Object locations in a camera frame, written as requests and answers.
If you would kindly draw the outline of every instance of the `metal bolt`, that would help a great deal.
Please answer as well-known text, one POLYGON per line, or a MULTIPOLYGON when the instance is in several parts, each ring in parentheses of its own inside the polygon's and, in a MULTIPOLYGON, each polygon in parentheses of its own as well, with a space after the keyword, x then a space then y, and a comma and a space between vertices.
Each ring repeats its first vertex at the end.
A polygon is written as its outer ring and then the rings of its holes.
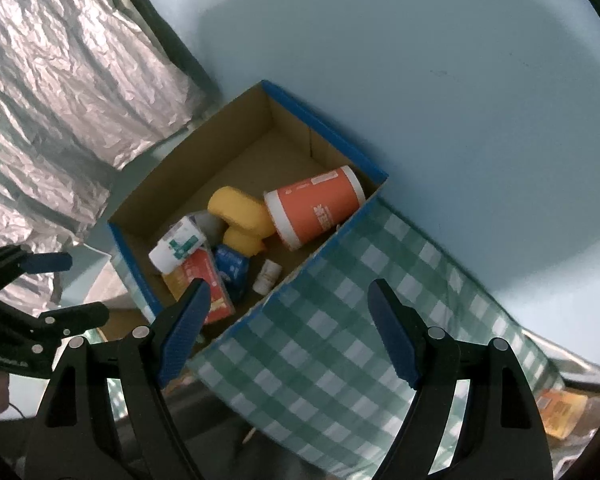
POLYGON ((446 332, 439 326, 432 326, 429 328, 429 330, 427 330, 427 334, 429 334, 429 337, 432 339, 444 339, 446 332))
POLYGON ((132 334, 136 339, 142 339, 143 337, 147 337, 149 335, 149 332, 149 327, 142 325, 136 326, 132 334))
POLYGON ((76 337, 71 338, 71 341, 69 341, 69 346, 71 348, 80 348, 82 343, 84 343, 84 338, 77 335, 76 337))
POLYGON ((504 339, 501 337, 495 338, 493 340, 493 345, 496 347, 497 350, 502 350, 503 352, 509 348, 509 343, 504 341, 504 339))

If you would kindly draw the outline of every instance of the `blue gripper pad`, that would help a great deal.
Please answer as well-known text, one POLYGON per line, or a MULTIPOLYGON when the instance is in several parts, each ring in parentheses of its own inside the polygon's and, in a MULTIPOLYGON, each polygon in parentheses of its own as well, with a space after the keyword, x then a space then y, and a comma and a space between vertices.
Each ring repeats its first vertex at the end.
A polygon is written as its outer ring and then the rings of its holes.
POLYGON ((64 272, 71 269, 74 260, 69 253, 29 254, 20 263, 27 274, 45 274, 46 272, 64 272))
POLYGON ((385 280, 374 280, 369 285, 367 303, 396 375, 416 390, 422 378, 420 361, 426 344, 420 331, 426 330, 426 325, 414 309, 400 302, 385 280))
MULTIPOLYGON (((164 388, 169 381, 180 375, 191 354, 191 349, 196 342, 200 329, 205 323, 206 315, 209 313, 211 289, 207 282, 200 281, 201 283, 193 295, 188 294, 189 289, 187 289, 180 298, 178 303, 186 301, 187 304, 182 308, 179 318, 173 324, 160 348, 160 369, 156 375, 160 388, 164 388)), ((170 306, 163 312, 166 314, 170 309, 177 307, 178 304, 170 306)))

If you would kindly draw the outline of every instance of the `green checkered pattern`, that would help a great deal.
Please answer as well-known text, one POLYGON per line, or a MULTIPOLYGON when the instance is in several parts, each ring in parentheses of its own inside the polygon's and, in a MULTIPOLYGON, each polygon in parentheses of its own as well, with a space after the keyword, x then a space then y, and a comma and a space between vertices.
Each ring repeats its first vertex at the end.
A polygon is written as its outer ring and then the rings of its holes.
MULTIPOLYGON (((555 367, 451 258, 381 200, 336 233, 294 277, 189 366, 236 412, 323 470, 361 480, 378 469, 414 391, 395 375, 367 305, 380 277, 428 325, 511 344, 532 389, 561 386, 555 367)), ((432 470, 450 464, 468 382, 459 381, 432 470)))

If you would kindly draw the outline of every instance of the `white plastic bottle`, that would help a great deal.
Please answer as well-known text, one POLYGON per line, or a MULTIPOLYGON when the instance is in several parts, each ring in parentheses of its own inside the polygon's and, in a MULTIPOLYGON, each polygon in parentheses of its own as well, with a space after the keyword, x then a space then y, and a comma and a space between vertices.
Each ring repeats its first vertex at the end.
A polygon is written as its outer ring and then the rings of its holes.
POLYGON ((281 265, 271 260, 265 260, 255 283, 253 283, 254 292, 257 292, 261 296, 269 294, 273 286, 276 285, 281 272, 281 265))
POLYGON ((158 240, 149 253, 149 259, 161 273, 169 274, 205 241, 205 235, 193 219, 185 216, 158 240))

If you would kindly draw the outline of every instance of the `light blue surface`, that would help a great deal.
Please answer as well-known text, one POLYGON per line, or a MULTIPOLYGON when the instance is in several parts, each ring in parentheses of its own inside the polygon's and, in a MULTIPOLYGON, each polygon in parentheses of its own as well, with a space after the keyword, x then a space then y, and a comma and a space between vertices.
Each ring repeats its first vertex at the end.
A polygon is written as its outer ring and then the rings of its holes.
POLYGON ((225 98, 267 78, 532 330, 600 362, 600 19, 587 0, 152 0, 225 98))
POLYGON ((74 266, 68 272, 61 274, 62 306, 76 305, 84 301, 94 280, 109 260, 107 254, 111 253, 115 247, 107 220, 129 193, 185 137, 186 131, 180 131, 138 156, 120 171, 120 176, 111 191, 107 208, 86 240, 88 247, 78 246, 69 250, 74 257, 74 266))

